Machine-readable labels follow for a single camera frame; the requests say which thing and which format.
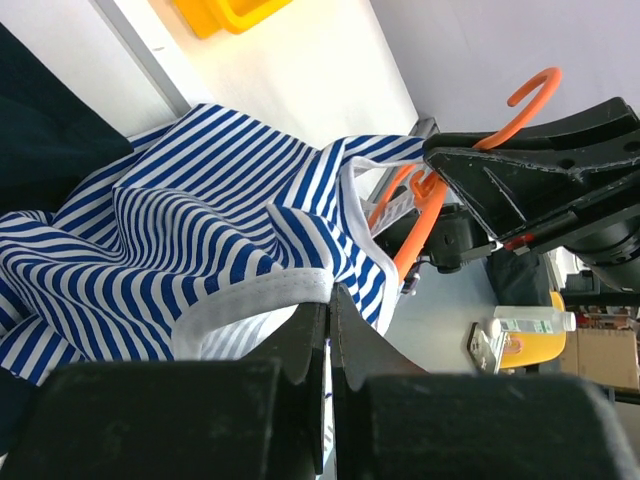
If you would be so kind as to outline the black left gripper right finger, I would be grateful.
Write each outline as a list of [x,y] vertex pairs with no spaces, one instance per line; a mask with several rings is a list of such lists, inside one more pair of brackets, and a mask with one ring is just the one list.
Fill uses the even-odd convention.
[[341,479],[626,479],[613,404],[566,375],[434,374],[366,321],[348,290],[329,303],[336,474]]

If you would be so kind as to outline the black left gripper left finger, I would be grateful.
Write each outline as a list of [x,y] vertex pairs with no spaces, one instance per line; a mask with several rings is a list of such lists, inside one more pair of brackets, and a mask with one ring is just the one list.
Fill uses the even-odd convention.
[[29,406],[8,479],[313,479],[327,308],[298,306],[235,361],[74,364]]

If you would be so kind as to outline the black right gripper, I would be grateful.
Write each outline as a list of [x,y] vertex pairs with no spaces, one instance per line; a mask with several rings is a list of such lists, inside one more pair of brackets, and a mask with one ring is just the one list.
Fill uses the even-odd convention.
[[441,133],[424,161],[508,249],[564,247],[595,270],[639,265],[639,117],[614,97],[527,127],[501,146]]

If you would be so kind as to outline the orange plastic hanger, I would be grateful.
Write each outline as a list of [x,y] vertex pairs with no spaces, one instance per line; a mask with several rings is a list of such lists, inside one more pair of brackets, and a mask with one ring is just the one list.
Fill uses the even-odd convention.
[[[534,98],[502,129],[479,140],[473,148],[484,151],[495,149],[515,136],[547,104],[558,89],[562,78],[563,72],[559,67],[546,68],[530,78],[508,98],[507,104],[515,107],[535,88],[539,88]],[[395,292],[402,289],[405,277],[428,240],[444,205],[447,192],[445,182],[436,173],[430,173],[424,180],[422,176],[423,173],[414,173],[409,182],[414,196],[414,206],[420,210],[420,214],[393,259],[397,270]]]

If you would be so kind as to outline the blue white striped tank top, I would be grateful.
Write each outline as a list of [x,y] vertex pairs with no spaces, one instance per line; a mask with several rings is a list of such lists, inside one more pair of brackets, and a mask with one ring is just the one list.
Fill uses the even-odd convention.
[[399,277],[356,179],[421,159],[415,136],[317,149],[197,106],[137,138],[59,211],[2,217],[1,365],[40,384],[73,362],[236,359],[337,283],[384,333]]

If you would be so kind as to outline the navy basketball tank top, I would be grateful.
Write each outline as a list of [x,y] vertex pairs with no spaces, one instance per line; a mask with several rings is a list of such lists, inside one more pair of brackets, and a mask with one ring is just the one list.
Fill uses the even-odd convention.
[[55,211],[131,143],[1,28],[1,213]]

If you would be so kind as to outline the clear plastic bottle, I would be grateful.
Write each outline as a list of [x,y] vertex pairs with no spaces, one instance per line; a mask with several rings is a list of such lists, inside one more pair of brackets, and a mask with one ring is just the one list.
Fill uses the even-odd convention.
[[497,306],[494,318],[509,333],[556,335],[577,328],[572,312],[552,306]]

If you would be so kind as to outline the cardboard box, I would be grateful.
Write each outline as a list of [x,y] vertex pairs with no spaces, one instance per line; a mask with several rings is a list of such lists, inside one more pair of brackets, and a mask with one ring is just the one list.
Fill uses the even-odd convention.
[[568,333],[560,357],[563,373],[601,385],[639,390],[639,364],[633,330],[579,328]]

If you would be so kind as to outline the silver white clothes rack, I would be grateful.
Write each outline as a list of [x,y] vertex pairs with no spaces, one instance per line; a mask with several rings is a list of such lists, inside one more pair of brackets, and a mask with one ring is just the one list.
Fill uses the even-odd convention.
[[173,114],[181,116],[190,108],[180,79],[170,65],[174,48],[147,1],[92,1],[105,24],[127,50]]

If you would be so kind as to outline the yellow plastic tray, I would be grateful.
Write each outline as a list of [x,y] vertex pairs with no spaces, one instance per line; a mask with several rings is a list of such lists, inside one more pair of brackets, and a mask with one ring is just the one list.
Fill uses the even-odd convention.
[[204,40],[218,31],[242,34],[269,18],[291,0],[174,0],[197,38]]

